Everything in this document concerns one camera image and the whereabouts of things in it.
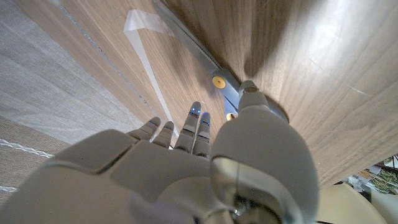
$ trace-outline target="wooden surface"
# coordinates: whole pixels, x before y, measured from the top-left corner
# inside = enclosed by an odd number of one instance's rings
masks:
[[[84,52],[71,46],[74,41],[82,49],[89,48],[83,40],[76,40],[81,34],[72,27],[62,32],[73,34],[74,39],[51,34],[54,24],[42,20],[46,16],[59,19],[52,17],[54,9],[34,16],[30,12],[36,9],[26,7],[25,1],[17,2],[82,65],[100,60],[91,54],[82,57]],[[396,1],[167,3],[223,66],[240,80],[253,80],[286,110],[313,154],[322,186],[398,152]],[[147,104],[161,114],[143,66],[123,34],[127,11],[154,13],[150,1],[73,0],[62,4]],[[175,37],[139,32],[176,127],[181,128],[186,108],[202,101],[212,115],[214,137],[224,123],[224,111],[222,96],[211,85],[209,74]],[[101,71],[96,72],[90,71],[94,76]],[[106,76],[118,78],[114,72]],[[125,91],[109,90],[125,99],[121,100],[125,105],[141,105],[136,98],[126,100]]]

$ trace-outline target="white robotic hand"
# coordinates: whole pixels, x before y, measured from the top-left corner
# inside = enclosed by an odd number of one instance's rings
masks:
[[[307,145],[253,82],[239,99],[211,151],[198,102],[174,150],[172,122],[150,141],[159,118],[70,146],[25,180],[0,223],[312,223],[318,180]]]

